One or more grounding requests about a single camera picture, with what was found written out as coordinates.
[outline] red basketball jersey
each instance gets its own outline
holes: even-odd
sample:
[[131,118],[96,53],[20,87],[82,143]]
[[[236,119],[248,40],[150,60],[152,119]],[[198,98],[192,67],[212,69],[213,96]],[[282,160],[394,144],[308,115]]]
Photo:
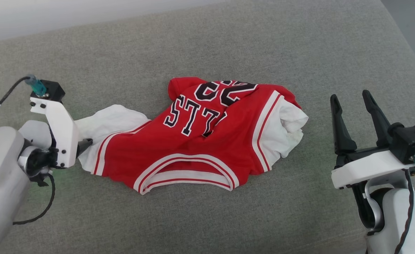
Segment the red basketball jersey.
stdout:
[[76,121],[83,137],[94,139],[80,158],[83,168],[141,194],[171,183],[233,190],[288,156],[307,122],[279,85],[175,78],[169,97],[172,105],[153,121],[118,105]]

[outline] black cable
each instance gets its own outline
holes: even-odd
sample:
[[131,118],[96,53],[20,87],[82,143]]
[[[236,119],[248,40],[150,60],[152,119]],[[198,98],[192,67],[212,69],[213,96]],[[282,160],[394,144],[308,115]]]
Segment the black cable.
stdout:
[[55,197],[55,181],[54,181],[54,177],[51,174],[48,174],[49,179],[51,179],[51,185],[52,185],[52,194],[51,194],[51,200],[49,201],[48,206],[46,206],[46,209],[44,209],[44,211],[38,215],[37,217],[30,219],[30,220],[23,220],[21,222],[13,222],[13,225],[24,225],[30,222],[34,222],[36,220],[38,220],[39,218],[43,217],[46,212],[51,208],[52,202],[54,201],[54,197]]
[[411,182],[411,176],[409,175],[409,169],[404,169],[406,180],[408,180],[408,190],[409,190],[409,208],[408,208],[408,218],[405,222],[405,229],[400,237],[400,242],[396,247],[395,254],[399,254],[402,246],[406,240],[406,235],[408,235],[409,226],[411,225],[411,220],[413,218],[413,209],[414,209],[414,189],[413,183]]
[[2,103],[7,99],[7,97],[11,94],[11,92],[13,92],[13,90],[19,85],[19,83],[21,83],[22,81],[26,79],[30,79],[30,77],[22,77],[18,81],[16,81],[16,83],[14,83],[11,86],[11,88],[6,92],[6,94],[1,98],[0,105],[2,105]]

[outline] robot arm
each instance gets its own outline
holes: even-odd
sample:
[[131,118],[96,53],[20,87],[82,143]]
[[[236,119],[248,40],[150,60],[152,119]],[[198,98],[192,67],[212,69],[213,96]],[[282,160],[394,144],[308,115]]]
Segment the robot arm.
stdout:
[[[415,126],[389,125],[369,91],[362,93],[372,115],[377,146],[357,150],[342,120],[342,108],[331,96],[336,167],[335,188],[351,188],[362,224],[367,229],[369,254],[415,253]],[[371,192],[370,188],[380,187]]]
[[28,121],[19,131],[0,127],[0,243],[13,225],[30,182],[48,186],[43,180],[51,168],[73,166],[92,144],[90,139],[79,140],[77,126],[61,103],[65,92],[57,82],[26,82],[35,85],[31,111],[45,114],[49,125]]

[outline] gray couch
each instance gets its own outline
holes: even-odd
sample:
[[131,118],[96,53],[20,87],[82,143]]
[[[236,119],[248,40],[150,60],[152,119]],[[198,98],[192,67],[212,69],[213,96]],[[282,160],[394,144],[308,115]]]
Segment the gray couch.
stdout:
[[[310,117],[272,172],[232,192],[169,185],[141,196],[84,172],[54,172],[45,217],[14,226],[0,253],[348,253],[365,248],[351,190],[336,190],[329,97],[336,93],[359,147],[376,135],[361,92],[390,122],[415,124],[415,56],[379,0],[245,0],[46,32],[0,42],[0,97],[24,74],[59,82],[74,119],[112,104],[154,118],[172,77],[286,86]],[[0,126],[28,119],[22,85]],[[17,220],[39,214],[50,188],[34,185]]]

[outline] printed number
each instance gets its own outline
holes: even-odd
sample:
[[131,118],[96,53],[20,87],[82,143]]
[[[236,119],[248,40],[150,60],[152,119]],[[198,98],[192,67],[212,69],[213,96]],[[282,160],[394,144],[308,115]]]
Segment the printed number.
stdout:
[[[257,84],[250,84],[245,82],[236,81],[220,81],[220,84],[228,85],[230,87],[225,88],[220,93],[220,103],[223,106],[231,106],[236,101],[240,100],[239,97],[233,96],[234,93],[253,91],[256,89]],[[195,97],[200,101],[212,101],[218,95],[219,84],[216,82],[208,82],[198,86],[195,91]]]
[[175,102],[171,105],[171,116],[167,116],[164,121],[164,125],[168,127],[174,127],[178,122],[179,118],[179,110],[177,107],[183,108],[184,107],[185,96],[180,95],[176,98]]
[[212,123],[212,120],[220,116],[220,112],[209,109],[209,108],[204,108],[202,116],[207,117],[208,115],[210,115],[210,117],[209,119],[207,119],[207,122],[206,122],[206,130],[204,131],[204,134],[203,134],[204,137],[207,137],[212,133],[212,131],[210,130],[210,123]]
[[219,124],[221,121],[223,121],[227,117],[228,117],[228,113],[224,111],[223,114],[221,115],[220,120],[218,120],[217,124]]
[[201,84],[195,91],[195,97],[197,100],[212,101],[217,97],[217,89],[218,85],[212,82]]
[[185,104],[184,110],[186,110],[186,111],[191,110],[191,112],[190,112],[190,119],[188,120],[187,124],[185,125],[185,127],[182,130],[183,135],[186,135],[187,137],[190,135],[191,126],[193,125],[193,122],[195,122],[196,113],[198,112],[200,107],[201,107],[200,104],[198,104],[198,103],[192,101],[191,99],[187,98],[187,103]]

